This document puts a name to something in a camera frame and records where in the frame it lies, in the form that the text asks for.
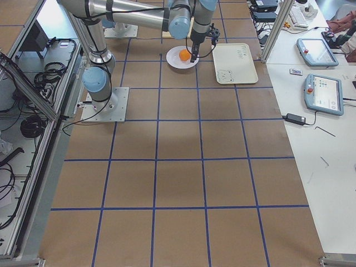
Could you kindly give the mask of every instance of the black box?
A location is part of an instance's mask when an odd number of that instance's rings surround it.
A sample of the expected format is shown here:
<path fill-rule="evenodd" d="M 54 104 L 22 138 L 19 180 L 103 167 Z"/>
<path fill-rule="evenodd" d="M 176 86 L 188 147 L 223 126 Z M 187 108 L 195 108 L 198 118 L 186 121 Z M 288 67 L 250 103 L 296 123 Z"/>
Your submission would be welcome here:
<path fill-rule="evenodd" d="M 277 10 L 277 0 L 251 0 L 252 10 L 255 12 L 275 12 Z"/>
<path fill-rule="evenodd" d="M 258 13 L 253 12 L 255 22 L 274 22 L 277 15 L 274 12 Z"/>

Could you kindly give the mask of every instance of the robotic arm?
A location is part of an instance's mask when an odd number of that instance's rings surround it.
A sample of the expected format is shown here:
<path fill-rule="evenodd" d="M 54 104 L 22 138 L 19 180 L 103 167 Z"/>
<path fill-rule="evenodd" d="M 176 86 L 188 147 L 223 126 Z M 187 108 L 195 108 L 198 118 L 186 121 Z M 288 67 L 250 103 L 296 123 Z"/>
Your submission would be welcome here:
<path fill-rule="evenodd" d="M 112 58 L 101 19 L 169 31 L 173 38 L 184 39 L 194 16 L 191 62 L 197 59 L 199 46 L 206 37 L 212 37 L 212 44 L 216 45 L 220 35 L 210 24 L 216 0 L 171 0 L 164 8 L 126 0 L 61 0 L 61 3 L 81 21 L 75 27 L 76 32 L 94 65 L 108 63 Z"/>

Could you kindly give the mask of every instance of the power adapter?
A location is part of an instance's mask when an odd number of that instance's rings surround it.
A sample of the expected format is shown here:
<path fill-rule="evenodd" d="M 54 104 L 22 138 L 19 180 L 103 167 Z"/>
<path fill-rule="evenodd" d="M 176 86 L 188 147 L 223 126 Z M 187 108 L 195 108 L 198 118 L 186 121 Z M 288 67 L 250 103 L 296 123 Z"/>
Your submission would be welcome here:
<path fill-rule="evenodd" d="M 285 121 L 288 121 L 288 122 L 291 122 L 291 123 L 294 123 L 294 124 L 298 124 L 298 125 L 305 125 L 305 117 L 301 117 L 301 116 L 298 116 L 298 115 L 295 115 L 295 114 L 291 114 L 291 113 L 287 113 L 287 115 L 285 116 L 282 116 L 282 118 L 285 120 Z"/>

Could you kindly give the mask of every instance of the blue joint cap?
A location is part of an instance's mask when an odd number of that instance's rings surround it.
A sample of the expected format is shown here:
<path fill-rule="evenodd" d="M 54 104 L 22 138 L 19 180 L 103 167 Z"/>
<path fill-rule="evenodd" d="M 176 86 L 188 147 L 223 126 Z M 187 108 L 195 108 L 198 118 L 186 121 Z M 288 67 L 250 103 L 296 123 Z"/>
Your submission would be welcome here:
<path fill-rule="evenodd" d="M 103 27 L 105 28 L 114 28 L 115 27 L 115 22 L 114 21 L 108 21 L 107 19 L 101 19 L 101 23 Z"/>
<path fill-rule="evenodd" d="M 187 37 L 190 29 L 190 19 L 186 17 L 177 17 L 169 23 L 168 30 L 173 38 L 184 39 Z"/>
<path fill-rule="evenodd" d="M 216 9 L 217 0 L 200 0 L 200 4 L 207 10 L 214 11 Z"/>
<path fill-rule="evenodd" d="M 99 67 L 91 67 L 85 70 L 82 80 L 85 88 L 87 88 L 89 92 L 97 93 L 104 88 L 107 81 L 107 74 Z"/>

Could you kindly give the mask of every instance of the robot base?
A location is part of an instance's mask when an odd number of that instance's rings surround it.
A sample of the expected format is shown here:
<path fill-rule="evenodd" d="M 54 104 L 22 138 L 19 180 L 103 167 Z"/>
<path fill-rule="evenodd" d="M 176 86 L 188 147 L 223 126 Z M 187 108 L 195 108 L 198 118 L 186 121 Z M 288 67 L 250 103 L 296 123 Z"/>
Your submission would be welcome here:
<path fill-rule="evenodd" d="M 105 38 L 107 39 L 125 39 L 137 37 L 139 27 L 136 25 L 130 25 L 127 31 L 116 32 L 112 28 L 107 28 L 104 31 Z"/>
<path fill-rule="evenodd" d="M 93 122 L 124 122 L 126 117 L 127 100 L 128 100 L 128 87 L 114 87 L 112 93 L 117 97 L 117 103 L 114 108 L 109 111 L 102 111 L 98 115 L 83 121 L 82 123 Z M 91 101 L 91 97 L 88 94 L 86 101 Z M 95 110 L 92 105 L 85 105 L 81 119 L 89 118 L 96 114 L 98 110 Z"/>

